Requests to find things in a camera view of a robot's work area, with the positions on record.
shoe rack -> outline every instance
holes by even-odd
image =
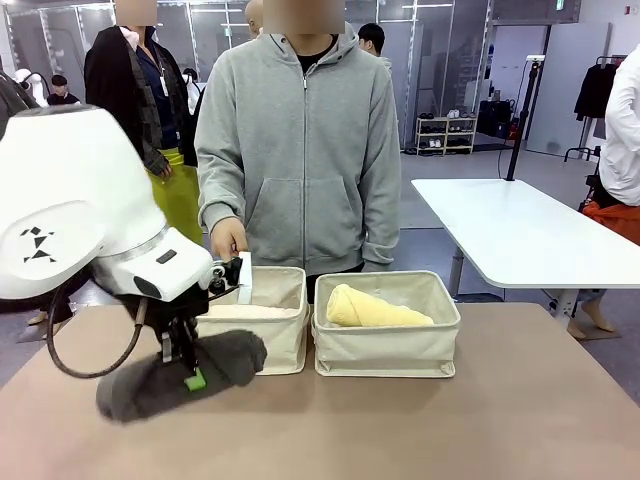
[[[475,115],[458,118],[418,118],[416,129],[416,154],[429,152],[434,155],[447,153],[471,153],[476,139],[478,118]]]

brown table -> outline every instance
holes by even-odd
[[[460,312],[454,379],[322,378],[309,361],[127,427],[100,418],[96,381],[66,377],[42,349],[0,390],[0,478],[638,478],[640,411],[542,308]],[[86,371],[131,330],[119,307],[87,309],[56,342]],[[147,331],[135,357],[156,349]]]

glass wall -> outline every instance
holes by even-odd
[[[181,69],[195,68],[206,82],[226,50],[250,40],[246,1],[167,1],[158,4],[157,36]],[[414,141],[420,113],[475,110],[478,73],[490,0],[346,0],[345,16],[357,31],[379,23],[382,55],[393,64],[401,142]],[[9,8],[17,68],[44,76],[61,73],[83,97],[83,64],[101,30],[115,23],[111,3]]]

black hair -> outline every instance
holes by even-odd
[[[184,72],[182,72],[184,75],[189,75],[194,82],[198,81],[198,74],[196,73],[196,71],[193,68],[185,68]]]
[[[358,36],[365,42],[371,41],[373,48],[376,49],[376,53],[380,55],[382,53],[382,47],[384,47],[384,30],[377,23],[367,23],[358,32]]]
[[[67,85],[67,79],[64,78],[62,75],[54,75],[53,77],[51,77],[51,84],[54,87],[64,87],[65,85]]]

table leg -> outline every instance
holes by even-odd
[[[460,277],[462,276],[462,266],[464,265],[464,253],[460,247],[456,247],[451,263],[451,275],[449,276],[449,294],[457,297],[460,293]]]
[[[560,324],[567,328],[573,315],[573,310],[578,301],[579,290],[561,290],[560,297],[558,298],[558,306],[554,318],[560,322]]]

